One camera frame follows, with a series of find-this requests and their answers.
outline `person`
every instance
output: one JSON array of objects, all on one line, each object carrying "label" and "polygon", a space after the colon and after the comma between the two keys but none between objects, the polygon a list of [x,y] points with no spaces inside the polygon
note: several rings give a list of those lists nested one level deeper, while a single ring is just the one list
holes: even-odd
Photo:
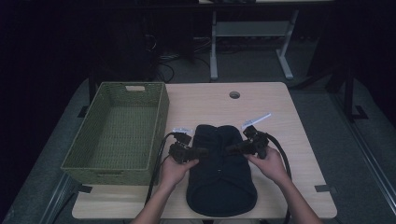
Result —
[{"label": "person", "polygon": [[[273,180],[275,184],[279,186],[289,206],[293,222],[296,224],[322,223],[317,214],[312,210],[303,195],[289,178],[283,165],[280,153],[271,147],[267,147],[266,152],[267,156],[264,160],[257,158],[254,155],[245,155],[245,157],[250,162],[255,164],[265,176]],[[198,162],[198,160],[194,160],[183,164],[178,164],[172,157],[165,159],[163,162],[163,168],[161,170],[161,182],[159,187],[151,196],[150,200],[142,209],[142,211],[136,216],[134,220],[132,220],[131,224],[159,223],[163,209],[165,208],[166,202],[172,191],[183,179],[186,172]],[[223,222],[218,223],[226,224],[232,222],[231,219],[223,220]]]}]

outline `wicker basket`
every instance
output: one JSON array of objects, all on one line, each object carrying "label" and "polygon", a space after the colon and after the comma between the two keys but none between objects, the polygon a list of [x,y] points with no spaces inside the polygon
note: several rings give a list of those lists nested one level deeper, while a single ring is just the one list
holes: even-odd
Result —
[{"label": "wicker basket", "polygon": [[163,83],[102,83],[62,170],[83,184],[148,185],[168,107]]}]

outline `gray carpet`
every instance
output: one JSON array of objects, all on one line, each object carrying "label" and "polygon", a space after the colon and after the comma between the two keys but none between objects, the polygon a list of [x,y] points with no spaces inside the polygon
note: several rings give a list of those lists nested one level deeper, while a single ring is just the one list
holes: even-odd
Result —
[{"label": "gray carpet", "polygon": [[[219,80],[217,82],[282,81],[294,85],[304,80],[312,57],[315,43],[294,42],[290,45],[287,58],[295,75],[294,80],[286,80],[276,60],[276,43],[269,43],[263,50],[243,50],[234,54],[219,54]],[[197,54],[208,62],[208,53]],[[180,59],[170,63],[175,70],[172,83],[208,82],[209,67],[201,60],[191,63]],[[161,71],[170,77],[169,68]],[[329,186],[338,210],[336,219],[326,223],[395,223],[395,215],[390,210],[373,175],[367,168],[359,145],[340,113],[335,96],[323,90],[324,80],[304,91],[291,91],[292,100],[304,125],[306,134],[318,159],[320,169]],[[6,224],[40,223],[46,213],[51,195],[63,177],[60,166],[65,153],[78,131],[82,119],[77,118],[80,109],[88,104],[87,81],[70,101],[56,129],[46,144],[34,169],[27,178],[15,200]],[[359,120],[356,125],[365,140],[373,148],[374,154],[383,166],[384,172],[395,183],[396,132],[376,107],[368,91],[359,83],[356,86],[355,103],[363,107],[370,119]],[[71,195],[76,182],[67,187],[60,197],[64,203]],[[77,220],[71,216],[76,196],[66,205],[55,223],[123,223],[123,220]],[[60,208],[54,208],[56,214]],[[269,220],[281,223],[281,220]]]}]

